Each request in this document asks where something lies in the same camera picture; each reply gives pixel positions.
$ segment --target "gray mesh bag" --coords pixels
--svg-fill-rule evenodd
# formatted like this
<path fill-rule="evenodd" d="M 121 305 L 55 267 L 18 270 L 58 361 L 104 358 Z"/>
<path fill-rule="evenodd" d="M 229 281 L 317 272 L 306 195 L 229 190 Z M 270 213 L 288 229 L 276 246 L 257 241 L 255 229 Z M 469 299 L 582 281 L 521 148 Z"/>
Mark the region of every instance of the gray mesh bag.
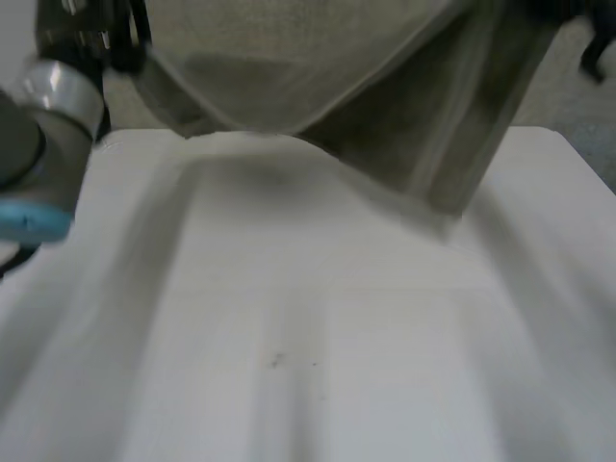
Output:
<path fill-rule="evenodd" d="M 286 134 L 460 215 L 556 26 L 509 0 L 149 0 L 135 85 L 183 137 Z M 176 32 L 157 34 L 157 23 Z"/>

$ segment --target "small dark speck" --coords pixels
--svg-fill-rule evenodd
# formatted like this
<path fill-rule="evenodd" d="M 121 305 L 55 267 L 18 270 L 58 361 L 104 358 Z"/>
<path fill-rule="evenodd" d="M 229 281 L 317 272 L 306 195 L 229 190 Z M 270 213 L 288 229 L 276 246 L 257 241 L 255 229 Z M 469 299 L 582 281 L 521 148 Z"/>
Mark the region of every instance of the small dark speck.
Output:
<path fill-rule="evenodd" d="M 284 353 L 276 353 L 276 355 L 273 357 L 273 360 L 269 363 L 269 366 L 272 369 L 276 369 L 278 366 L 280 366 L 280 363 L 282 363 L 283 359 L 285 359 Z"/>

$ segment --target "white tabletop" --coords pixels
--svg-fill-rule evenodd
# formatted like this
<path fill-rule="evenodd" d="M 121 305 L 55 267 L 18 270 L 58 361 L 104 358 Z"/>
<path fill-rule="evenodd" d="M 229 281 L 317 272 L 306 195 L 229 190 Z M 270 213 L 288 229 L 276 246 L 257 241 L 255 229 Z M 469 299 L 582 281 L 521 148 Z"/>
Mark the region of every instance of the white tabletop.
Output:
<path fill-rule="evenodd" d="M 0 460 L 616 460 L 616 199 L 509 131 L 437 238 L 301 141 L 112 135 L 0 286 Z"/>

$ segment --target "metal ring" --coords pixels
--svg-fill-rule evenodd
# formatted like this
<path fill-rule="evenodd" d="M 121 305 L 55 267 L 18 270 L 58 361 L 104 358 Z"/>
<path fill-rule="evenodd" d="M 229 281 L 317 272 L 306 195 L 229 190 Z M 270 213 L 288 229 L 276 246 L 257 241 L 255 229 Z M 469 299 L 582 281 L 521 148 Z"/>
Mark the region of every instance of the metal ring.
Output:
<path fill-rule="evenodd" d="M 58 61 L 38 61 L 24 74 L 15 101 L 53 111 L 83 126 L 94 139 L 105 104 L 96 86 L 78 70 Z"/>

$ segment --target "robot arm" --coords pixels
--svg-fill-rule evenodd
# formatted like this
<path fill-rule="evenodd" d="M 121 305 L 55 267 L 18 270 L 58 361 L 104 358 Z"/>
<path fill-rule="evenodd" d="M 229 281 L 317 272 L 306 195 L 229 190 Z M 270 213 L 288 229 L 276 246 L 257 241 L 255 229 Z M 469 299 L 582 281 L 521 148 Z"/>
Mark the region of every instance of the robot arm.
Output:
<path fill-rule="evenodd" d="M 139 72 L 149 38 L 142 0 L 38 0 L 38 57 L 12 97 L 0 91 L 0 241 L 19 245 L 0 279 L 68 235 L 92 145 L 111 128 L 103 73 Z"/>

